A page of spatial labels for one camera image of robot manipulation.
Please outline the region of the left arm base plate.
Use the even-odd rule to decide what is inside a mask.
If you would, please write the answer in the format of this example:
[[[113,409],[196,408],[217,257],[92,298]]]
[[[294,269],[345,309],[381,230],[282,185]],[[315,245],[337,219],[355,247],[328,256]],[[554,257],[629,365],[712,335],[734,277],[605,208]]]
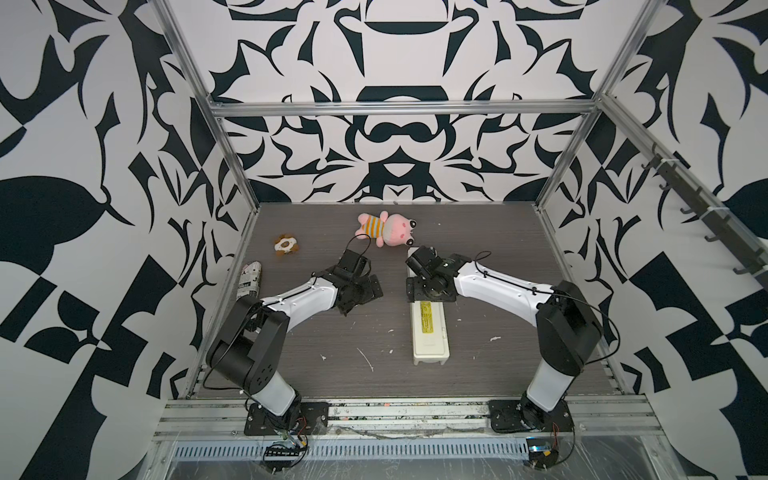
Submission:
[[[258,402],[250,402],[244,426],[246,436],[266,436],[272,432],[312,434],[328,426],[330,404],[294,402],[283,415],[276,415]]]

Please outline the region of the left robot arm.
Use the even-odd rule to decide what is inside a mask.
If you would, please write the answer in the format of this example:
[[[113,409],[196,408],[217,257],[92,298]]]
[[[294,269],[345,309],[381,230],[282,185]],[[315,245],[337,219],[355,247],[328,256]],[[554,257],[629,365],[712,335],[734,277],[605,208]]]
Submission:
[[[244,296],[231,308],[206,354],[206,364],[275,417],[293,417],[299,393],[278,372],[290,330],[330,310],[347,315],[383,296],[372,262],[345,250],[338,262],[282,294]]]

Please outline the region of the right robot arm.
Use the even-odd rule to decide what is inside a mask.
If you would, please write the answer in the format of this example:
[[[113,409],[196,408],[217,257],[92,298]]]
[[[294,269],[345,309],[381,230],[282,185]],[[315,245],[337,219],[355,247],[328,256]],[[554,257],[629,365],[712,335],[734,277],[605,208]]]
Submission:
[[[536,414],[553,412],[589,363],[603,329],[599,310],[573,283],[535,283],[492,270],[478,257],[441,257],[428,246],[409,250],[410,300],[454,302],[458,297],[482,301],[509,312],[537,330],[541,360],[522,396],[522,406]]]

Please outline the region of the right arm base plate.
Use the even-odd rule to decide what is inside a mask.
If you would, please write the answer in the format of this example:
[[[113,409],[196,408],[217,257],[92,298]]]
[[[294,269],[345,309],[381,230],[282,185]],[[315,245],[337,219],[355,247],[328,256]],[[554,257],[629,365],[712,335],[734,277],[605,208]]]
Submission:
[[[573,416],[561,398],[552,411],[544,411],[527,397],[488,402],[491,429],[495,433],[572,432]]]

